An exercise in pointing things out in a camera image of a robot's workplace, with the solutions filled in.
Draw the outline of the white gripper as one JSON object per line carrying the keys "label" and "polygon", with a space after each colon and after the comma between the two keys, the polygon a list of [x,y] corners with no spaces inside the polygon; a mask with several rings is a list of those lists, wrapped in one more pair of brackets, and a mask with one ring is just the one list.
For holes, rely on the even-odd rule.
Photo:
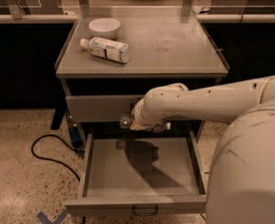
{"label": "white gripper", "polygon": [[154,117],[146,110],[144,99],[140,100],[132,109],[131,116],[131,129],[134,131],[154,129],[161,123],[161,119]]}

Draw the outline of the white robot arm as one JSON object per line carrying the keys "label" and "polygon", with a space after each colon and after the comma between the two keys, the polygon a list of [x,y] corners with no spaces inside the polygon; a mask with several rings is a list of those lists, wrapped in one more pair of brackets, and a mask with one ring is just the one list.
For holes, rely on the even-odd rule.
{"label": "white robot arm", "polygon": [[206,224],[275,224],[275,76],[154,88],[132,115],[135,131],[174,117],[226,123],[211,163]]}

